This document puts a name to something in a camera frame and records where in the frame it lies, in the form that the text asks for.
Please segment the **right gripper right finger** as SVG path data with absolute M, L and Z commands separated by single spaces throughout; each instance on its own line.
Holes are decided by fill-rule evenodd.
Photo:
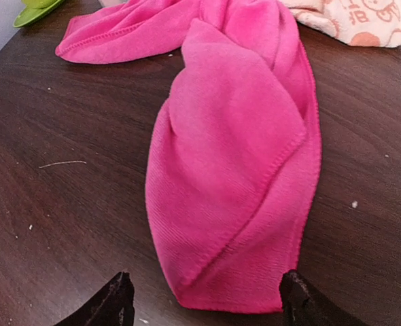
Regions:
M 283 275 L 279 292 L 284 325 L 366 326 L 365 322 L 339 308 L 296 270 Z

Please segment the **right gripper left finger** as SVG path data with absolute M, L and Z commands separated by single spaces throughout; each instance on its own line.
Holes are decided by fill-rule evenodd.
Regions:
M 84 305 L 54 326 L 133 326 L 134 294 L 130 274 L 121 271 Z

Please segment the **pink microfiber towel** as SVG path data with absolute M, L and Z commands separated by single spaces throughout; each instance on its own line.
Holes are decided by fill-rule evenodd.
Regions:
M 176 48 L 145 180 L 162 271 L 186 308 L 279 312 L 321 168 L 296 21 L 278 1 L 129 1 L 72 18 L 56 54 L 110 64 Z

